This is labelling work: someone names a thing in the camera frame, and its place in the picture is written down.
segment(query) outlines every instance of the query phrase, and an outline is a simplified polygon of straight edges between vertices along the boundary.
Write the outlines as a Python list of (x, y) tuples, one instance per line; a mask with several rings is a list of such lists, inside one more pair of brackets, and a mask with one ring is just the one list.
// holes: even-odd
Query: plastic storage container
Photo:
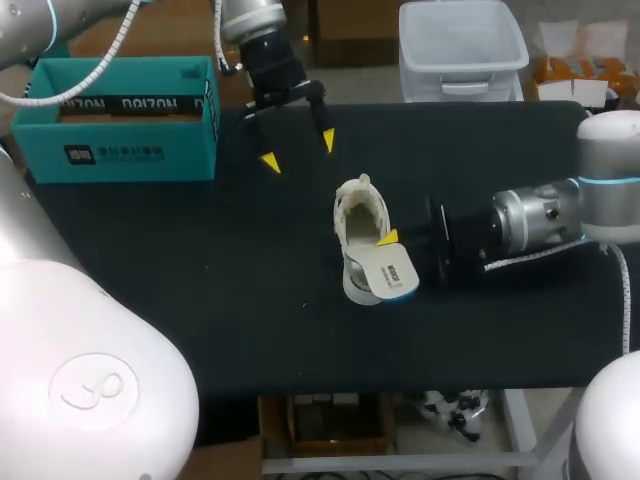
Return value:
[(400, 8), (406, 102), (504, 102), (528, 63), (522, 31), (502, 2), (415, 2)]

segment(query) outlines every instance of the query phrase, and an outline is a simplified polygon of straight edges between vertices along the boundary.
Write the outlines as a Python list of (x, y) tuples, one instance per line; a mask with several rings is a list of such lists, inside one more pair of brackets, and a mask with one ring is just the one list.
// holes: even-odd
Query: logo on robot arm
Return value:
[(88, 431), (113, 428), (129, 418), (139, 397), (138, 378), (114, 355), (89, 353), (64, 363), (49, 386), (55, 420)]
[(81, 387), (91, 395), (89, 398), (76, 403), (77, 399), (69, 400), (63, 394), (61, 395), (62, 400), (70, 407), (77, 408), (78, 410), (93, 410), (100, 404), (103, 398), (110, 399), (120, 395), (124, 389), (124, 383), (120, 375), (111, 373), (100, 380), (97, 385), (92, 387), (81, 385)]

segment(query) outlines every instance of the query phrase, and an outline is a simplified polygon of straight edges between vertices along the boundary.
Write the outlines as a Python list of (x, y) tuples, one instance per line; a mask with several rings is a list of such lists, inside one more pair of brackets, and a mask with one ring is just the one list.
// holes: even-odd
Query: black table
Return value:
[[(618, 266), (595, 245), (400, 303), (361, 307), (342, 290), (332, 206), (343, 181), (368, 173), (393, 225), (410, 226), (424, 221), (427, 193), (474, 207), (574, 175), (577, 104), (330, 114), (333, 156), (306, 108), (270, 114), (281, 176), (227, 113), (211, 183), (34, 190), (90, 274), (183, 352), (203, 398), (577, 387), (620, 355)], [(633, 272), (640, 256), (629, 261)]]

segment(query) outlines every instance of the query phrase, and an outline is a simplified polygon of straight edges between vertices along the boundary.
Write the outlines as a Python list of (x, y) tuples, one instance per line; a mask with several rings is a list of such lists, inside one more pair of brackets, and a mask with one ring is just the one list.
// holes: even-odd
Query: orange object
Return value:
[(633, 72), (626, 71), (626, 65), (617, 58), (598, 60), (566, 59), (544, 57), (536, 65), (536, 83), (560, 80), (606, 80), (609, 88), (622, 95), (636, 81)]

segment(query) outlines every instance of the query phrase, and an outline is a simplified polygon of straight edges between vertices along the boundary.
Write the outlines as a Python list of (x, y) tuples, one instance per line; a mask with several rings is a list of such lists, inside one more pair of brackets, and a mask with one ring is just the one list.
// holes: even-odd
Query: sneaker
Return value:
[(377, 305), (382, 300), (371, 292), (364, 270), (345, 253), (348, 247), (375, 247), (391, 229), (387, 205), (368, 175), (349, 180), (338, 189), (333, 221), (342, 247), (342, 284), (347, 297), (360, 305)]

